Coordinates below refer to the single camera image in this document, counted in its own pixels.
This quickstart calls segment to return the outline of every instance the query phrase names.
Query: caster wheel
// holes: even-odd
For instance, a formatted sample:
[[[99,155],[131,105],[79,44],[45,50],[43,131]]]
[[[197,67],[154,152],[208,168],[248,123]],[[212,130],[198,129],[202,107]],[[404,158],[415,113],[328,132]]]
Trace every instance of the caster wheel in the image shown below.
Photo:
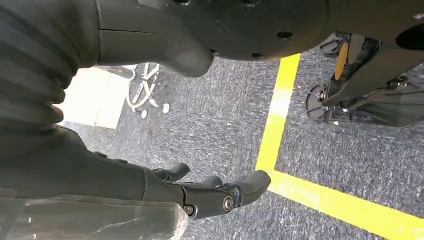
[[[307,115],[316,122],[327,122],[330,119],[328,107],[322,104],[326,98],[326,92],[326,85],[318,85],[312,88],[306,98]]]

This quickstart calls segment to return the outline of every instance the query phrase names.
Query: yellow floor tape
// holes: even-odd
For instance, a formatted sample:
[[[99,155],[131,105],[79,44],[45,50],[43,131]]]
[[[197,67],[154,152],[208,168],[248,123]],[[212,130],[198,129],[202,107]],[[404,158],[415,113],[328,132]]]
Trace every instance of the yellow floor tape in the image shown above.
[[[269,191],[393,240],[424,240],[424,219],[275,171],[300,54],[281,60],[256,170],[272,178]]]

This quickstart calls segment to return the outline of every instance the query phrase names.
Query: gray carpet floor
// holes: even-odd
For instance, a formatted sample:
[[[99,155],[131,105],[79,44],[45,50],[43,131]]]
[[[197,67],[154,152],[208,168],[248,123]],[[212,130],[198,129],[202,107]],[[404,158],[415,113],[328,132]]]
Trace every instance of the gray carpet floor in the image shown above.
[[[424,122],[408,128],[318,124],[304,101],[332,75],[334,60],[317,50],[301,57],[276,170],[424,218]],[[254,171],[278,62],[217,59],[207,75],[162,69],[147,119],[127,106],[117,130],[67,123],[89,149],[154,168],[187,163],[187,181],[223,181]],[[412,73],[424,79],[424,71]],[[227,216],[192,221],[186,240],[376,239],[376,235],[267,192]]]

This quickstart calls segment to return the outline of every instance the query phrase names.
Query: screw hole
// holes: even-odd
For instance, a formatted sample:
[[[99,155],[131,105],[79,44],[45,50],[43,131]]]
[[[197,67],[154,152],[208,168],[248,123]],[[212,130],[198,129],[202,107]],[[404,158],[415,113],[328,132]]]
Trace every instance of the screw hole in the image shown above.
[[[260,59],[260,58],[263,58],[263,57],[264,57],[264,55],[262,55],[262,54],[260,54],[260,53],[253,53],[253,54],[252,54],[252,57],[253,57],[254,59]]]
[[[188,6],[190,4],[190,0],[173,0],[176,4],[181,6]]]
[[[289,32],[289,31],[280,31],[279,33],[277,33],[277,36],[280,39],[290,39],[293,37],[293,33]]]

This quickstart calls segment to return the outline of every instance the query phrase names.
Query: metal bolt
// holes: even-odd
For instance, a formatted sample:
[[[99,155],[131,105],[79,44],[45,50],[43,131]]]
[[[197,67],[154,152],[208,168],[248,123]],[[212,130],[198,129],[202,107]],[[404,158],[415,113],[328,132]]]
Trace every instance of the metal bolt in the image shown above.
[[[234,205],[233,198],[231,196],[227,196],[224,199],[222,208],[224,209],[225,212],[229,212],[233,209],[233,205]]]
[[[424,13],[419,13],[419,14],[413,16],[413,19],[415,19],[415,20],[422,20],[422,19],[424,19]]]
[[[185,206],[185,207],[184,207],[184,212],[185,212],[187,215],[191,216],[191,215],[193,215],[193,213],[195,212],[195,209],[194,209],[192,206]]]

